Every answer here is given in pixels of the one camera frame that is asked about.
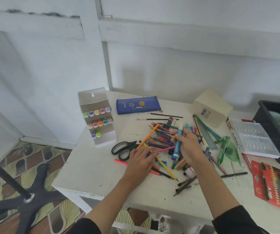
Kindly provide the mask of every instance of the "black scissors handle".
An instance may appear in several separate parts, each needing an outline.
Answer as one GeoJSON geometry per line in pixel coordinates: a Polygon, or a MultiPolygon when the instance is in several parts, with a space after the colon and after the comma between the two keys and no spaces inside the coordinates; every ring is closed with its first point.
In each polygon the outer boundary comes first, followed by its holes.
{"type": "Polygon", "coordinates": [[[113,155],[119,155],[119,160],[120,161],[127,161],[129,159],[129,154],[130,154],[130,151],[132,151],[133,149],[135,149],[136,147],[138,147],[138,144],[137,144],[137,141],[133,141],[133,142],[127,142],[127,141],[123,141],[123,142],[120,142],[118,143],[117,145],[115,145],[112,150],[111,150],[111,153],[113,155]],[[120,146],[122,145],[125,145],[124,147],[120,148],[119,150],[115,151],[117,148],[119,148],[120,146]],[[128,152],[128,156],[125,157],[125,158],[122,158],[121,155],[123,153],[126,153],[128,152]]]}

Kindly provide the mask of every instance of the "person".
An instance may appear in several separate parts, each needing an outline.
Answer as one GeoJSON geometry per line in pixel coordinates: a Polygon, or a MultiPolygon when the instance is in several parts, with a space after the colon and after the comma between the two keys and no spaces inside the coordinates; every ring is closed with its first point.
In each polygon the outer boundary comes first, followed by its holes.
{"type": "MultiPolygon", "coordinates": [[[[181,154],[194,169],[204,197],[213,216],[212,224],[218,234],[263,234],[268,233],[250,217],[229,191],[222,178],[204,156],[196,135],[183,130],[176,134],[172,142],[182,142],[181,154]]],[[[154,147],[140,147],[130,152],[130,159],[123,177],[114,189],[95,206],[85,218],[76,222],[68,234],[93,233],[107,234],[125,203],[128,195],[140,185],[148,175],[158,153],[146,155],[154,147]]]]}

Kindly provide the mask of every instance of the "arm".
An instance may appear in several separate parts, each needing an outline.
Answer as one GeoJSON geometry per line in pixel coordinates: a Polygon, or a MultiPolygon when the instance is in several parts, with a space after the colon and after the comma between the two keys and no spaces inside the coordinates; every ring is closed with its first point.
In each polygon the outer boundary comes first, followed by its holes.
{"type": "Polygon", "coordinates": [[[229,191],[210,161],[204,156],[196,135],[184,128],[183,135],[175,135],[174,138],[182,142],[182,156],[193,167],[213,218],[238,206],[239,202],[229,191]]]}
{"type": "Polygon", "coordinates": [[[152,149],[154,150],[154,147],[141,147],[131,151],[123,177],[115,188],[86,215],[86,218],[91,219],[98,226],[102,234],[109,232],[129,194],[150,172],[154,159],[158,156],[158,153],[153,153],[146,158],[152,149]]]}

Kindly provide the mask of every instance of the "black sleeve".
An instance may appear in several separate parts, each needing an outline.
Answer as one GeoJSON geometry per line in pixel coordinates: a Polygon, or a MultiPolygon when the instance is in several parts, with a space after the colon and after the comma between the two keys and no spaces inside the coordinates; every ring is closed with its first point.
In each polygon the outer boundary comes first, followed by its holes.
{"type": "Polygon", "coordinates": [[[216,217],[213,226],[217,234],[265,234],[264,229],[257,226],[246,209],[239,205],[216,217]]]}
{"type": "Polygon", "coordinates": [[[88,218],[78,220],[67,234],[101,234],[98,226],[88,218]]]}

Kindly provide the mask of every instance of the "fan pole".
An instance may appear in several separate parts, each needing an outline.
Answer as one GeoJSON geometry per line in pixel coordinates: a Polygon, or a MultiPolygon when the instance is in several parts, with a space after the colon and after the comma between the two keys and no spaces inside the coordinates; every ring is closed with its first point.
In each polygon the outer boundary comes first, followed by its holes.
{"type": "Polygon", "coordinates": [[[6,181],[12,188],[14,188],[19,194],[21,194],[26,200],[31,198],[31,194],[28,193],[15,179],[13,179],[2,167],[0,166],[0,177],[6,181]]]}

